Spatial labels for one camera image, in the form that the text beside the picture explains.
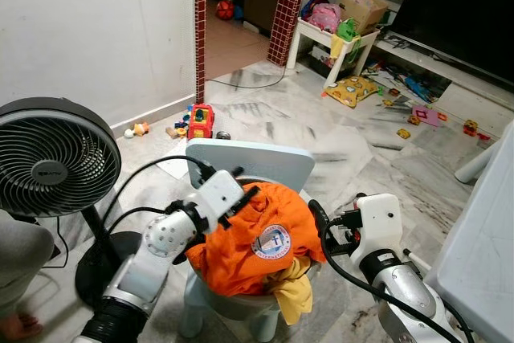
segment circular logo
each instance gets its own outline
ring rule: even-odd
[[[67,169],[59,161],[42,160],[32,166],[32,177],[43,185],[57,185],[66,179]]]
[[[291,236],[281,225],[270,225],[251,244],[251,250],[261,259],[280,259],[291,249]]]

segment black fan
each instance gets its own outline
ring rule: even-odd
[[[82,212],[96,243],[80,261],[75,284],[90,305],[141,239],[135,232],[110,239],[94,207],[120,168],[111,129],[84,106],[38,97],[0,108],[0,208],[27,217]]]

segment fan stand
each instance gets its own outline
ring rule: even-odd
[[[94,206],[87,207],[81,213],[96,240],[79,261],[75,272],[75,288],[80,299],[96,309],[121,263],[137,252],[141,234],[128,231],[108,237]]]

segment red toy truck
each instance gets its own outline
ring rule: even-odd
[[[187,139],[212,138],[212,126],[214,124],[214,112],[208,104],[194,104],[191,111],[190,129]]]

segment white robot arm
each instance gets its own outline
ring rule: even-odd
[[[145,228],[141,245],[114,275],[81,336],[73,343],[136,343],[163,289],[173,261],[200,233],[210,233],[226,217],[237,213],[258,189],[244,192],[226,170],[219,170],[176,210],[153,219]]]
[[[441,297],[433,288],[422,282],[410,265],[398,258],[402,255],[402,216],[396,196],[392,194],[362,195],[355,209],[346,211],[340,218],[329,222],[321,206],[312,200],[309,208],[315,215],[320,234],[326,227],[343,226],[347,229],[348,243],[339,244],[327,229],[324,253],[332,267],[336,264],[332,255],[348,254],[355,267],[360,269],[373,287],[400,300],[425,318],[433,321],[447,337],[433,330],[426,322],[410,315],[398,306],[375,296],[378,303],[378,318],[388,335],[400,343],[439,343],[450,339],[461,342],[446,318],[446,309]],[[351,275],[340,267],[334,267],[347,280]]]

